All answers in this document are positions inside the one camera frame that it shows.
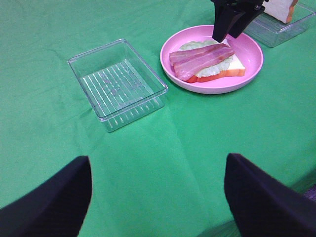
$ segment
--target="sandwich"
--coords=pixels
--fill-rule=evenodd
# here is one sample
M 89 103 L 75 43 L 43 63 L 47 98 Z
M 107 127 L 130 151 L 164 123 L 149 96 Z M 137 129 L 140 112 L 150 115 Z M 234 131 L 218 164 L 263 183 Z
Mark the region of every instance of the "sandwich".
M 225 39 L 191 41 L 169 55 L 175 76 L 187 83 L 206 82 L 223 77 L 242 77 L 245 67 Z
M 270 0 L 264 2 L 265 13 L 287 24 L 292 21 L 294 7 L 298 0 Z

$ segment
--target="pink bowl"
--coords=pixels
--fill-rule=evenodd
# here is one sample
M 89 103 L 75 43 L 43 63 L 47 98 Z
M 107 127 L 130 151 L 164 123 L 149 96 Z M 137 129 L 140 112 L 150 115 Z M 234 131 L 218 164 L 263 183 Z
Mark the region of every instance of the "pink bowl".
M 237 39 L 231 36 L 227 36 L 226 39 L 234 49 L 236 56 L 246 67 L 246 72 L 243 77 L 225 77 L 195 83 L 187 83 L 177 79 L 169 62 L 169 53 L 177 51 L 180 46 L 190 41 L 212 40 L 213 29 L 213 25 L 189 27 L 175 33 L 162 46 L 160 52 L 161 65 L 168 77 L 178 86 L 203 94 L 227 93 L 247 85 L 260 71 L 264 61 L 262 50 L 251 37 L 242 33 Z

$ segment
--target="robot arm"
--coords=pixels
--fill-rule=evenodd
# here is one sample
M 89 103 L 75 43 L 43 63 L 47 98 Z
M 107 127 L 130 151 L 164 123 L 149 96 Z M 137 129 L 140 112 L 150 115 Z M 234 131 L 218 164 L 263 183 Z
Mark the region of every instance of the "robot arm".
M 237 38 L 260 15 L 269 0 L 211 0 L 215 6 L 213 39 L 222 42 L 227 34 Z

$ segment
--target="empty plastic tray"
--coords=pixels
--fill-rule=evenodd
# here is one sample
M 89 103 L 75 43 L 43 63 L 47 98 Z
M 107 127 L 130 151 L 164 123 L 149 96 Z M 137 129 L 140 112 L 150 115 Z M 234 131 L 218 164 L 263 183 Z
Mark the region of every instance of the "empty plastic tray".
M 108 132 L 164 106 L 167 85 L 125 39 L 68 63 Z
M 262 13 L 248 25 L 244 32 L 268 47 L 275 47 L 306 31 L 315 23 L 315 15 L 315 9 L 300 0 L 295 5 L 291 23 L 284 24 Z

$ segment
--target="bread slice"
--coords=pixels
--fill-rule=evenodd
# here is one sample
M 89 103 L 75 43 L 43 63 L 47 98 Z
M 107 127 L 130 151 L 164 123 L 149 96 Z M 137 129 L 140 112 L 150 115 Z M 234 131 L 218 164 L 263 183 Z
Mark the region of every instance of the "bread slice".
M 269 0 L 264 1 L 265 13 L 287 24 L 292 21 L 294 7 L 298 0 Z
M 226 39 L 223 41 L 223 43 L 230 46 Z M 238 59 L 238 57 L 235 54 L 232 55 L 231 58 L 232 58 L 232 60 L 229 64 L 229 67 L 226 70 L 221 71 L 220 73 L 212 75 L 212 76 L 209 76 L 209 74 L 207 74 L 207 71 L 205 71 L 203 73 L 199 72 L 198 74 L 190 77 L 190 79 L 187 80 L 186 82 L 188 82 L 188 83 L 206 82 L 206 81 L 215 80 L 215 79 L 223 78 L 223 77 L 242 77 L 242 76 L 244 76 L 245 71 L 246 71 L 245 66 L 242 64 L 242 62 Z

